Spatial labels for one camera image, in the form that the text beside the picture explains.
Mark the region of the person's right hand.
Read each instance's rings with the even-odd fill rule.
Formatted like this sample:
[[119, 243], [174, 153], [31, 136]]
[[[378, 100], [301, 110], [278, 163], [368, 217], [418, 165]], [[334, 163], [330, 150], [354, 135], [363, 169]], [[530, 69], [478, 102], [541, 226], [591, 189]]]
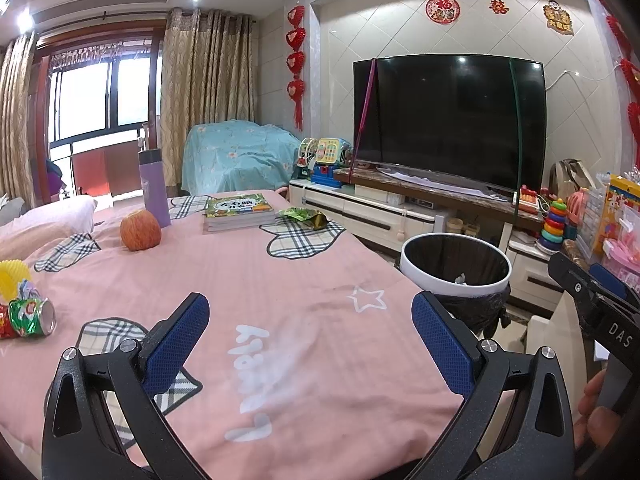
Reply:
[[579, 417], [574, 423], [575, 448], [580, 448], [587, 439], [598, 448], [605, 448], [620, 426], [620, 416], [609, 408], [597, 406], [605, 374], [606, 370], [600, 370], [585, 385], [584, 395], [578, 403]]

